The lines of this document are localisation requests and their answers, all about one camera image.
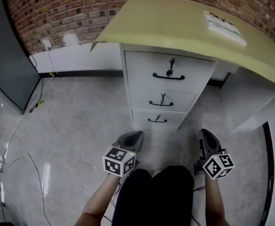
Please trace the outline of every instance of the drawer handle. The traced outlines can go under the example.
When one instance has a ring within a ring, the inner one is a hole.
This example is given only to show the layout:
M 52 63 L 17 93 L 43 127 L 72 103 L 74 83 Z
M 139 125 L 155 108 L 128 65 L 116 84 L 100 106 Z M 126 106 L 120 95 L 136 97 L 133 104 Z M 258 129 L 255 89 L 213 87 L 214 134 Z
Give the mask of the drawer handle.
M 179 81 L 181 81 L 181 80 L 184 80 L 184 79 L 185 79 L 184 75 L 180 76 L 180 78 L 159 76 L 159 75 L 157 75 L 157 73 L 153 73 L 152 75 L 153 75 L 153 77 L 155 77 L 155 78 L 169 79 L 169 80 L 179 80 Z
M 157 114 L 157 117 L 156 117 L 156 119 L 155 119 L 154 121 L 152 121 L 150 118 L 148 119 L 148 121 L 150 121 L 150 122 L 155 122 L 155 123 L 165 123 L 165 122 L 167 122 L 167 120 L 164 120 L 164 121 L 157 121 L 157 120 L 159 119 L 160 115 L 161 115 L 161 114 Z
M 161 99 L 161 101 L 160 101 L 160 102 L 161 102 L 160 104 L 154 104 L 153 101 L 151 101 L 151 100 L 149 101 L 149 104 L 151 104 L 151 105 L 159 105 L 159 106 L 172 106 L 172 105 L 174 105 L 173 102 L 171 102 L 169 105 L 163 105 L 163 102 L 164 102 L 164 100 L 165 100 L 165 95 L 166 95 L 166 94 L 165 94 L 164 92 L 161 93 L 162 99 Z

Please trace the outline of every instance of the black pants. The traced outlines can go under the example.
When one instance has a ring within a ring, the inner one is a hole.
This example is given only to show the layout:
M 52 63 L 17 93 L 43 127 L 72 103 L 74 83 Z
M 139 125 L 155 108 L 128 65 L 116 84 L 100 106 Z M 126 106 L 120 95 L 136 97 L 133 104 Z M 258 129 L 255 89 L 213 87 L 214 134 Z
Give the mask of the black pants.
M 170 166 L 155 177 L 136 169 L 118 196 L 112 225 L 189 225 L 194 179 L 183 166 Z

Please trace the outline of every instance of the tiled floor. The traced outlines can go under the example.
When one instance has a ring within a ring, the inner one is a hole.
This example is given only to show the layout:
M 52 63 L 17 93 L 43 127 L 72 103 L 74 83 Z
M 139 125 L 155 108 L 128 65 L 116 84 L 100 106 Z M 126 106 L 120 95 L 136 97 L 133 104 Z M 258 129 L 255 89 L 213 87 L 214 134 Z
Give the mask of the tiled floor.
M 102 170 L 103 151 L 118 136 L 132 130 L 124 82 L 122 78 L 55 78 L 43 93 L 43 99 L 45 104 L 21 123 L 6 162 L 29 153 L 43 182 L 49 222 L 52 226 L 71 226 L 106 176 Z M 8 105 L 0 106 L 0 153 L 21 118 Z M 189 166 L 199 154 L 196 136 L 201 128 L 216 135 L 236 163 L 236 168 L 219 180 L 229 224 L 259 225 L 267 191 L 263 130 L 230 133 L 218 88 L 205 88 L 176 132 L 145 130 L 138 167 L 153 172 L 167 165 Z M 15 225 L 47 226 L 31 161 L 26 157 L 17 160 L 4 168 L 0 179 L 6 220 Z M 195 182 L 196 187 L 203 186 L 203 175 L 196 176 Z M 106 215 L 112 217 L 112 213 L 110 205 Z M 205 191 L 194 192 L 193 215 L 205 225 Z M 1 208 L 0 221 L 3 221 Z M 103 219 L 102 224 L 110 225 L 110 222 Z

